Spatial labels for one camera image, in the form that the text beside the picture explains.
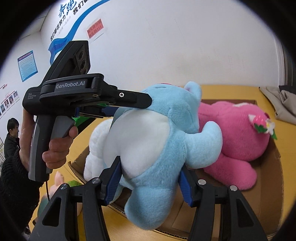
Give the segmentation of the pink bear plush toy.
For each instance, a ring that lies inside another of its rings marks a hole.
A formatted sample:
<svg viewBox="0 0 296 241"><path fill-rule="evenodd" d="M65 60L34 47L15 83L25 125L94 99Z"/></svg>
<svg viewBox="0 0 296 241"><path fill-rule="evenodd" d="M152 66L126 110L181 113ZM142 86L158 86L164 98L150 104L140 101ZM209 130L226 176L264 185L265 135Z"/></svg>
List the pink bear plush toy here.
<svg viewBox="0 0 296 241"><path fill-rule="evenodd" d="M250 163L264 153L270 138L277 138L275 123L269 115L256 104L218 101L201 103L198 118L200 128L208 121L217 123L223 138L218 160L204 168L205 173L226 186L252 188L257 173Z"/></svg>

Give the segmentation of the pig plush teal shirt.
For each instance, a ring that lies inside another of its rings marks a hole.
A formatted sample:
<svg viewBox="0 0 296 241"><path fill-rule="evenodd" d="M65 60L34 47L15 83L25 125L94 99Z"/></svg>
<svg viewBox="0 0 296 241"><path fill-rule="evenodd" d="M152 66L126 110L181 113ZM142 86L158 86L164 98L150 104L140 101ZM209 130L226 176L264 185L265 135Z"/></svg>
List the pig plush teal shirt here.
<svg viewBox="0 0 296 241"><path fill-rule="evenodd" d="M49 197L52 198L52 196L54 195L54 193L57 191L57 189L65 183L64 180L64 176L57 171L55 174L55 178L54 178L54 184L49 188ZM81 186L82 184L76 180L71 180L68 181L67 184L70 187L76 187L76 186ZM37 217L39 217L41 215L41 213L43 212L43 210L45 209L46 205L48 204L48 197L47 194L44 194L41 198L38 210L37 210ZM79 216L82 210L82 203L78 203L77 204L77 215Z"/></svg>

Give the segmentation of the blue wall poster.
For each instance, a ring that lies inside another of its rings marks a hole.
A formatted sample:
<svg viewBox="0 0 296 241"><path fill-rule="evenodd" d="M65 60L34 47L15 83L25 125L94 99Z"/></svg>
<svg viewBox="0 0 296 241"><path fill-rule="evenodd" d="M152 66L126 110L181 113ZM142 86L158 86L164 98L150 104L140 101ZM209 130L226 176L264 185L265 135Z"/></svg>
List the blue wall poster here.
<svg viewBox="0 0 296 241"><path fill-rule="evenodd" d="M17 61L22 82L38 73L33 50L20 56Z"/></svg>

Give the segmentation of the red wall notice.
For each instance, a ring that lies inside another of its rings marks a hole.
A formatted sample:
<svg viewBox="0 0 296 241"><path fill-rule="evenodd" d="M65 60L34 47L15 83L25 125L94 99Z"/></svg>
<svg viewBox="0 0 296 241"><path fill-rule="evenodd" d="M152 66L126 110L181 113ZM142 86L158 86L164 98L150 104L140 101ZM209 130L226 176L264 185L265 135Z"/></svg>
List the red wall notice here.
<svg viewBox="0 0 296 241"><path fill-rule="evenodd" d="M96 19L86 28L87 37L90 40L95 40L97 37L102 35L104 31L105 27L101 18Z"/></svg>

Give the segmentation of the bystander in black jacket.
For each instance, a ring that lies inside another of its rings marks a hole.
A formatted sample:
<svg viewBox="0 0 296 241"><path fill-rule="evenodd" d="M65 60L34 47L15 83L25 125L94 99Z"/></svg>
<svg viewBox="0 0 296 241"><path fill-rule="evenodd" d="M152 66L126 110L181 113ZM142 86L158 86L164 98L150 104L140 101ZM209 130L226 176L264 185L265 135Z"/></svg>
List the bystander in black jacket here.
<svg viewBox="0 0 296 241"><path fill-rule="evenodd" d="M5 159L13 157L15 152L20 148L19 139L19 122L15 118L10 118L7 123L8 133L4 141Z"/></svg>

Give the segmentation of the blue plush cat toy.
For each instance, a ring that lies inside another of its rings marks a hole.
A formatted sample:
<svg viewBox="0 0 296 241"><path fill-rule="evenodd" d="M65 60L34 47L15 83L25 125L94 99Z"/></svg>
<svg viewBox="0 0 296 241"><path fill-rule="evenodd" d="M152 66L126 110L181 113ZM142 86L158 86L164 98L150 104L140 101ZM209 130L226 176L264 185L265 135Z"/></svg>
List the blue plush cat toy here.
<svg viewBox="0 0 296 241"><path fill-rule="evenodd" d="M152 98L145 109L119 108L103 147L110 166L120 157L123 187L132 193L125 204L129 221L144 230L161 226L171 212L183 166L205 168L217 161L222 132L214 121L201 128L199 84L156 84L144 90Z"/></svg>

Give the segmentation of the grey cloth bag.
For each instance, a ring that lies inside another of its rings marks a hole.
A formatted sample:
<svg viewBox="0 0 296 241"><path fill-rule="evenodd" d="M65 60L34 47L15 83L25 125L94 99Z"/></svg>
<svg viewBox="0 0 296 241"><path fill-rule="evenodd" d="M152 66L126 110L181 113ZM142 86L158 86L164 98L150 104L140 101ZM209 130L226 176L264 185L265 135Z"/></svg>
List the grey cloth bag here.
<svg viewBox="0 0 296 241"><path fill-rule="evenodd" d="M295 125L295 93L274 86L262 86L259 90L273 105L277 120Z"/></svg>

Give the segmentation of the white panda plush toy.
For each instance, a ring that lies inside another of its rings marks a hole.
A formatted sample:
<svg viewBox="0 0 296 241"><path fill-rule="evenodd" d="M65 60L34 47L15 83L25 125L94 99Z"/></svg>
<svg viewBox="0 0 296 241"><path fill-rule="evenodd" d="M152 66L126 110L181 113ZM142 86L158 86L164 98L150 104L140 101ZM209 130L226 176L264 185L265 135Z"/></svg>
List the white panda plush toy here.
<svg viewBox="0 0 296 241"><path fill-rule="evenodd" d="M89 154L86 157L83 177L86 181L99 177L107 168L103 160L103 147L113 119L102 121L92 132L89 140Z"/></svg>

